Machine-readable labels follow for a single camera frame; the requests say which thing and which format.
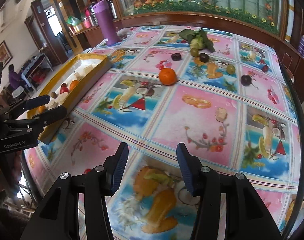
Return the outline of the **large orange mandarin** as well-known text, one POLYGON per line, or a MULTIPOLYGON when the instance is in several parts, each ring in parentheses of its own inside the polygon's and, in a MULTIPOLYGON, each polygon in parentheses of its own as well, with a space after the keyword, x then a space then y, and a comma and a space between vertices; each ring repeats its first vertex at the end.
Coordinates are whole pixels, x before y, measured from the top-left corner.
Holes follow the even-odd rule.
POLYGON ((43 113, 47 108, 45 107, 45 105, 39 106, 38 107, 38 112, 39 113, 43 113))

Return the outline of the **large beige foam cylinder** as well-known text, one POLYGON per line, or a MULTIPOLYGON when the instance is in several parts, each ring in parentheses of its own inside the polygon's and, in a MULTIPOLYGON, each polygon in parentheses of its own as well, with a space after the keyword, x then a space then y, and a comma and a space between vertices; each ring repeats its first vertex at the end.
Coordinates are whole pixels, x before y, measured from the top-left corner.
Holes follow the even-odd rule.
POLYGON ((62 105, 64 103, 64 101, 66 100, 66 98, 69 96, 68 92, 64 92, 62 94, 60 94, 56 99, 55 102, 58 104, 58 106, 62 105))

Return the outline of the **brown kiwi fruit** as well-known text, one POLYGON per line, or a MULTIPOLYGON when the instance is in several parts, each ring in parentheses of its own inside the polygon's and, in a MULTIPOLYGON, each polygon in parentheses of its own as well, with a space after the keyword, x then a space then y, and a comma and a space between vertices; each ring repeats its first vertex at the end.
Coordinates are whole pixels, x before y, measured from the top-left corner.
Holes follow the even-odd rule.
POLYGON ((56 94, 56 92, 51 92, 51 97, 53 98, 53 99, 56 99, 57 98, 57 94, 56 94))

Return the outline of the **red tomato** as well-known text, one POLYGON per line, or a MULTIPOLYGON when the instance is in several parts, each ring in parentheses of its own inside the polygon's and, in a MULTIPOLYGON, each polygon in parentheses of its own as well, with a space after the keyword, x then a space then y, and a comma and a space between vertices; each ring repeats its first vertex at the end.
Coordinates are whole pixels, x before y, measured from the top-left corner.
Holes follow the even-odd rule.
POLYGON ((61 87, 61 89, 60 89, 60 94, 68 93, 68 92, 69 92, 69 89, 68 89, 66 86, 61 87))

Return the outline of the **small orange tangerine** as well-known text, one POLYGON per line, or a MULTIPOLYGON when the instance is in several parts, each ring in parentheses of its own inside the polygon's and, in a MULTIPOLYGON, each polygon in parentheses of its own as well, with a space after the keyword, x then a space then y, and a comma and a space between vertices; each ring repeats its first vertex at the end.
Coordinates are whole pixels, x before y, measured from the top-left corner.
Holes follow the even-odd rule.
POLYGON ((79 83, 78 80, 73 80, 71 83, 70 83, 70 86, 69 86, 69 91, 71 92, 75 87, 76 85, 79 83))

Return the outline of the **beige foam chunk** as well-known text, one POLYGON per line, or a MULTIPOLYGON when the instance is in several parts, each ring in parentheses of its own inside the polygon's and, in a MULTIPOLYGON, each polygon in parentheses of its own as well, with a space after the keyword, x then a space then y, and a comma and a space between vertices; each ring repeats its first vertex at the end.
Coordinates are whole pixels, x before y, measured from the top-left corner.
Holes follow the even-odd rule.
POLYGON ((45 107, 46 107, 46 109, 50 110, 52 108, 57 107, 57 105, 58 105, 58 103, 54 99, 51 99, 49 101, 49 103, 45 105, 45 107))
POLYGON ((93 65, 90 64, 90 65, 86 66, 86 67, 83 69, 83 72, 84 72, 85 75, 87 75, 87 74, 89 74, 89 73, 92 71, 92 69, 93 69, 93 65))
POLYGON ((77 80, 81 80, 81 75, 78 72, 75 72, 73 75, 77 80))

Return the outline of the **orange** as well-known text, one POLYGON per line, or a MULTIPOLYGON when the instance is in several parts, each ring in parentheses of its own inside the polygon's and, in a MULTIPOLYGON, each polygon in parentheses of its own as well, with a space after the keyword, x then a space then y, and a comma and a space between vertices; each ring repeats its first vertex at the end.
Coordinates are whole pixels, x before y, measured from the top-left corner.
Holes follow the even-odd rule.
POLYGON ((177 82, 177 75, 171 68, 164 68, 159 72, 159 80, 165 86, 171 86, 177 82))

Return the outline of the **seated person in purple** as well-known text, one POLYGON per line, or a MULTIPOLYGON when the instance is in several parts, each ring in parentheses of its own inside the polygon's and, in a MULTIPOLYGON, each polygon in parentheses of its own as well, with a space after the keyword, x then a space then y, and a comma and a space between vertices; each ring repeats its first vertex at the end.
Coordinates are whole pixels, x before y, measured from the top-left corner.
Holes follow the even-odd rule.
POLYGON ((10 64, 8 67, 8 76, 9 76, 9 83, 13 90, 18 89, 19 87, 25 87, 26 82, 22 79, 21 75, 14 71, 14 65, 10 64))

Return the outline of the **yellow white foam tray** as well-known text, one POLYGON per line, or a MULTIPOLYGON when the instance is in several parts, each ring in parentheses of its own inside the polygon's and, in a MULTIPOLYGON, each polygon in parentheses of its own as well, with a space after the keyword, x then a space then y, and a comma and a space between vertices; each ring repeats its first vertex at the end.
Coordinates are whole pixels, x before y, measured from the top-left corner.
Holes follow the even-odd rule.
POLYGON ((64 64, 41 91, 41 96, 50 97, 49 102, 29 110, 27 118, 59 106, 64 106, 69 114, 110 68, 107 55, 78 54, 64 64))

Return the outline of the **wooden side cabinet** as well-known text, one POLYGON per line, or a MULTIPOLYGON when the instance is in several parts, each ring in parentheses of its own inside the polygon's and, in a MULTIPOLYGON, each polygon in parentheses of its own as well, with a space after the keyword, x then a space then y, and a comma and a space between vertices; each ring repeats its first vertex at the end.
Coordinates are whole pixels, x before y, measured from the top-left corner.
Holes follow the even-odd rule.
POLYGON ((83 28, 80 31, 71 35, 72 40, 76 45, 83 50, 93 48, 104 40, 102 30, 99 25, 83 28))

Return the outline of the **green packet on cabinet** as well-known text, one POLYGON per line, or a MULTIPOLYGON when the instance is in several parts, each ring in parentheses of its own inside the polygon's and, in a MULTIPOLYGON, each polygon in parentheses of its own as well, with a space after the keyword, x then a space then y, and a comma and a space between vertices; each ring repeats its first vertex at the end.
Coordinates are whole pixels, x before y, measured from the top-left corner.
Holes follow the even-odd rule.
POLYGON ((81 20, 74 16, 69 16, 68 19, 66 20, 66 23, 72 26, 77 26, 81 24, 81 20))

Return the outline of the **patterned plastic tablecloth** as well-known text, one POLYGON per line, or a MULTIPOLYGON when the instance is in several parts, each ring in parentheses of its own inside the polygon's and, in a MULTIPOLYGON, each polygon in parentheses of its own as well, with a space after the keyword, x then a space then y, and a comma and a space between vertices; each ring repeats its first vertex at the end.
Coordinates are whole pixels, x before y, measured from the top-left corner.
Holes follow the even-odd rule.
POLYGON ((296 111, 275 50, 237 34, 207 29, 215 51, 192 57, 180 26, 120 31, 107 55, 111 69, 85 94, 49 144, 27 150, 34 182, 45 194, 57 177, 85 174, 115 153, 129 159, 121 187, 107 200, 115 239, 188 239, 198 208, 176 160, 183 142, 190 154, 222 174, 242 172, 279 230, 290 219, 300 177, 296 111), (180 61, 171 55, 180 53, 180 61), (232 64, 235 74, 226 67, 232 64), (261 69, 268 65, 268 72, 261 69), (177 82, 163 85, 171 68, 177 82), (242 75, 252 84, 241 85, 242 75))

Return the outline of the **purple thermos bottle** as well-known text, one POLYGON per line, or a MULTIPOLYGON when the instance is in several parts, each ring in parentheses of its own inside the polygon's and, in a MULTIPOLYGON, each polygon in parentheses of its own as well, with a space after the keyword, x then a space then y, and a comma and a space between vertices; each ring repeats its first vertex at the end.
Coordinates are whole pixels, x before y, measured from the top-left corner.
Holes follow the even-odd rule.
POLYGON ((111 10, 108 2, 106 0, 101 0, 92 8, 94 10, 98 25, 101 29, 106 44, 108 46, 112 46, 119 42, 119 37, 113 24, 111 10))

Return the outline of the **dark plum right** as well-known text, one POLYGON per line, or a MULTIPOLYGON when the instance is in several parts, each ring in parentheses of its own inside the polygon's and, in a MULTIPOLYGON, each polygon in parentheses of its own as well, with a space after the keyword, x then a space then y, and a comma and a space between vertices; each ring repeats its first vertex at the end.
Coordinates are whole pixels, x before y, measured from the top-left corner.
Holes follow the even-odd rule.
POLYGON ((242 75, 240 78, 241 85, 248 87, 252 84, 252 78, 249 75, 242 75))

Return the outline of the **dark plum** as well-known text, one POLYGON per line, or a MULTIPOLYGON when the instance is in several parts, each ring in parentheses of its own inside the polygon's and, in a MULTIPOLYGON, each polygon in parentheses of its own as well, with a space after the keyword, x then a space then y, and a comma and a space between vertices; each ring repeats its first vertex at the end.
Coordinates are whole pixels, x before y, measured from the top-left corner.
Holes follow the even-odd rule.
POLYGON ((172 61, 180 61, 182 58, 182 55, 180 53, 173 53, 171 55, 171 59, 172 61))
POLYGON ((252 84, 252 78, 249 75, 242 75, 240 78, 241 85, 248 87, 252 84))
POLYGON ((207 63, 209 61, 209 55, 206 53, 200 53, 199 59, 203 63, 207 63))

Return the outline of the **green olive right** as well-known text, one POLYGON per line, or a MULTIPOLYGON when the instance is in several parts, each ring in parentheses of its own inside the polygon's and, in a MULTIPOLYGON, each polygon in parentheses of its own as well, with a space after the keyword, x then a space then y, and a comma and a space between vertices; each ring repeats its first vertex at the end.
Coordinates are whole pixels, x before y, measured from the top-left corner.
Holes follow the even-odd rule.
POLYGON ((226 67, 226 72, 227 72, 229 75, 234 75, 234 74, 235 74, 235 67, 234 67, 234 65, 229 64, 229 65, 226 67))

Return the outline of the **small dark cherry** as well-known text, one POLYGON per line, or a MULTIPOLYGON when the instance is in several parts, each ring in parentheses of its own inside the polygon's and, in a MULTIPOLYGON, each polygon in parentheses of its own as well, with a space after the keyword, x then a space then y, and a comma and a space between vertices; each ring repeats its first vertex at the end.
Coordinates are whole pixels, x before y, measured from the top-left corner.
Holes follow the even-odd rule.
POLYGON ((261 70, 262 70, 264 73, 268 72, 268 70, 269 70, 268 65, 264 65, 264 66, 262 67, 261 70))

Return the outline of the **dark plum left back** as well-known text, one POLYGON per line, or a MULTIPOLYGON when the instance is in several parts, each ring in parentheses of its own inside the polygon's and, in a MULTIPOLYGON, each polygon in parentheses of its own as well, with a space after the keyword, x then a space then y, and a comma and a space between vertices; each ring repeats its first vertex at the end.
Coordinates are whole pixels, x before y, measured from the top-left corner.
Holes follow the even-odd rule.
POLYGON ((171 59, 172 61, 180 61, 182 58, 182 55, 180 53, 173 53, 171 55, 171 59))

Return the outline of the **dark plum centre back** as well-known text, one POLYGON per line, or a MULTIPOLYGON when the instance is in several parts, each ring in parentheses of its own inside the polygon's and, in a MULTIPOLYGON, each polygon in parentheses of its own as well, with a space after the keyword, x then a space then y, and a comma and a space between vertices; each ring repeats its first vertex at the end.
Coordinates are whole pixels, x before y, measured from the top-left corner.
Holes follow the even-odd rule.
POLYGON ((200 53, 199 59, 203 63, 207 63, 209 61, 209 55, 206 53, 200 53))

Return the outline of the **green olive near cauliflower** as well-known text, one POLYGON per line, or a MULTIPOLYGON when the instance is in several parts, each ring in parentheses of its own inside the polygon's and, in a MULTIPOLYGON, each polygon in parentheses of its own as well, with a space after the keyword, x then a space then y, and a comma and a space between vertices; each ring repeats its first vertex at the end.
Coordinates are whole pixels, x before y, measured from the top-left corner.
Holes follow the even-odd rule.
POLYGON ((198 57, 199 56, 199 51, 197 48, 191 48, 190 49, 190 54, 192 57, 198 57))

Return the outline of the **cauliflower with green leaves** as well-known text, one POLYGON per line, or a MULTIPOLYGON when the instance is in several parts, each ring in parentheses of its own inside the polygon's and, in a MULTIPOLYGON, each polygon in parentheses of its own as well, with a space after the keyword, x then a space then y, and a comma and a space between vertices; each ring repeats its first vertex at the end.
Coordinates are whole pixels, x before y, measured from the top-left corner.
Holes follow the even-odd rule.
POLYGON ((198 31, 192 29, 184 29, 179 32, 179 36, 181 39, 189 43, 191 49, 207 49, 211 53, 215 51, 213 42, 208 38, 207 32, 203 29, 199 29, 198 31))

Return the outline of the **framed wall painting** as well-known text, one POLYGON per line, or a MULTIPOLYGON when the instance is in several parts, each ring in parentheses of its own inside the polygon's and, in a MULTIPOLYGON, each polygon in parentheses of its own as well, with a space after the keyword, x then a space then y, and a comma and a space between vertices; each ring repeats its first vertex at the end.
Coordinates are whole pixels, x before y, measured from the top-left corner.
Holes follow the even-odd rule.
POLYGON ((3 63, 3 68, 12 60, 13 56, 5 41, 0 43, 0 62, 3 63))

